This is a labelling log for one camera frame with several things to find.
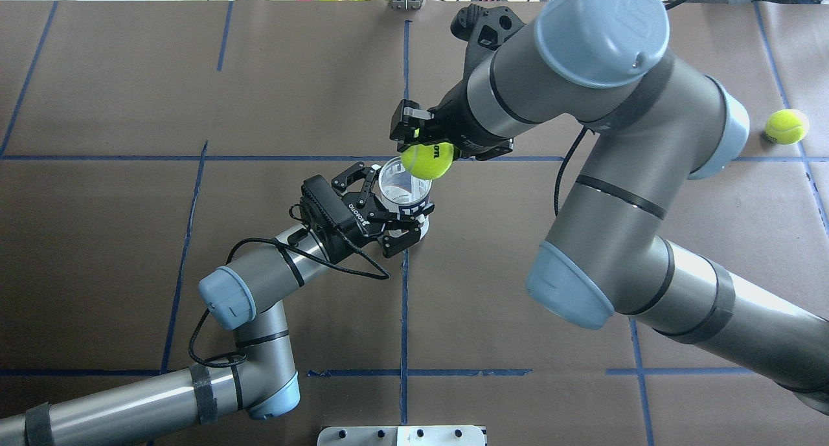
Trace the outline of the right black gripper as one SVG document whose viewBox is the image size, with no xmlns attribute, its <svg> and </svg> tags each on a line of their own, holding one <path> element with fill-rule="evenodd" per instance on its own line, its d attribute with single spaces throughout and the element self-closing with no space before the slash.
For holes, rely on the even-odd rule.
<svg viewBox="0 0 829 446">
<path fill-rule="evenodd" d="M 471 77 L 429 109 L 411 99 L 400 100 L 391 118 L 390 140 L 398 147 L 413 147 L 434 145 L 440 138 L 452 143 L 452 162 L 485 161 L 513 151 L 508 133 L 514 122 L 495 97 L 491 80 Z"/>
</svg>

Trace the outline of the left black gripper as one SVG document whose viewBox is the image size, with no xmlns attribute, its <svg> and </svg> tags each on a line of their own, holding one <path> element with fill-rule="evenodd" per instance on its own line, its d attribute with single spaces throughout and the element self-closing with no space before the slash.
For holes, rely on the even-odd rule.
<svg viewBox="0 0 829 446">
<path fill-rule="evenodd" d="M 410 214 L 388 211 L 371 193 L 378 175 L 378 165 L 357 162 L 334 177 L 330 183 L 335 190 L 334 219 L 356 246 L 362 248 L 376 241 L 383 257 L 391 258 L 422 240 L 427 216 L 435 205 L 427 204 Z M 360 192 L 346 192 L 356 181 L 362 181 Z"/>
</svg>

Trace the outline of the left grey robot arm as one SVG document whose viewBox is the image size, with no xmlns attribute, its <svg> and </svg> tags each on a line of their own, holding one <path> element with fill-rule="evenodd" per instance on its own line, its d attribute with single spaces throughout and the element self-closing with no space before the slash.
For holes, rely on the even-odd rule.
<svg viewBox="0 0 829 446">
<path fill-rule="evenodd" d="M 254 420 L 290 412 L 301 394 L 282 302 L 326 270 L 390 278 L 365 246 L 390 258 L 420 242 L 435 207 L 429 189 L 362 162 L 331 181 L 305 179 L 288 210 L 295 227 L 240 240 L 199 281 L 205 311 L 188 342 L 190 366 L 4 418 L 2 444 L 132 445 L 241 410 Z"/>
</svg>

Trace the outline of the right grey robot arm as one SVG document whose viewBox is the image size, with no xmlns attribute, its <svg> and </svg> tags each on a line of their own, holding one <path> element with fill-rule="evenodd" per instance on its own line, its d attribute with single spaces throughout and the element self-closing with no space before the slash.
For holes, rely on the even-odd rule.
<svg viewBox="0 0 829 446">
<path fill-rule="evenodd" d="M 675 56 L 658 0 L 550 0 L 530 23 L 470 5 L 464 77 L 432 109 L 402 100 L 398 151 L 449 142 L 479 161 L 571 115 L 598 139 L 541 242 L 529 295 L 583 328 L 613 313 L 763 375 L 827 413 L 827 321 L 658 236 L 682 183 L 743 150 L 744 105 Z"/>
</svg>

